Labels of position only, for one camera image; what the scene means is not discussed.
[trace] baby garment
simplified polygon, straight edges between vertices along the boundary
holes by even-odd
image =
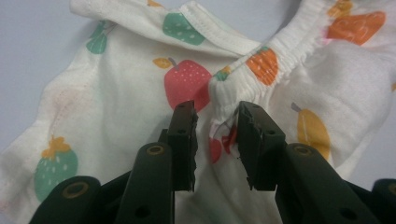
[[[178,103],[198,111],[195,192],[176,223],[281,223],[273,192],[250,191],[235,137],[240,101],[262,106],[288,143],[315,147],[343,178],[388,115],[396,83],[396,2],[303,0],[268,42],[196,2],[71,0],[99,20],[44,89],[35,123],[0,156],[0,212],[28,223],[66,178],[102,184],[132,169]]]

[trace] white surface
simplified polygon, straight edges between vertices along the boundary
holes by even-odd
[[[160,0],[178,7],[183,0]],[[294,15],[299,1],[198,0],[240,33],[264,41]],[[0,151],[35,120],[44,87],[72,61],[96,23],[69,12],[68,0],[0,2]],[[396,97],[389,118],[350,181],[370,189],[378,178],[396,178]],[[7,222],[0,216],[0,223]]]

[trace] white fabric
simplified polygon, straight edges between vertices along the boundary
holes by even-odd
[[[340,7],[346,2],[304,0],[260,44],[195,2],[167,10],[143,0],[72,0],[73,12],[101,21],[44,90],[35,124],[1,154],[0,211],[27,223],[56,182],[91,175],[106,183],[125,173],[168,126],[174,104],[194,99],[196,192],[177,193],[176,223],[279,222],[273,193],[248,189],[234,111],[241,100],[261,105],[287,142],[323,148],[347,178],[389,112],[396,3]]]

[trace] metal screw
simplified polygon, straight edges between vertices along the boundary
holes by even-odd
[[[163,154],[165,152],[165,148],[162,146],[153,146],[147,149],[147,153],[151,156],[157,156]]]
[[[389,184],[389,191],[396,195],[396,183]]]
[[[310,156],[312,154],[311,149],[307,147],[297,146],[294,148],[294,150],[301,156]]]
[[[86,193],[89,187],[86,182],[79,181],[67,186],[62,192],[62,195],[66,199],[74,199]]]

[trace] orange fruit print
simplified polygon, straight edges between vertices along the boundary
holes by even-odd
[[[340,17],[329,27],[327,37],[345,39],[357,45],[362,45],[384,25],[385,19],[386,14],[381,11]]]
[[[273,50],[263,47],[247,59],[246,64],[264,85],[270,86],[275,81],[277,75],[277,58]]]

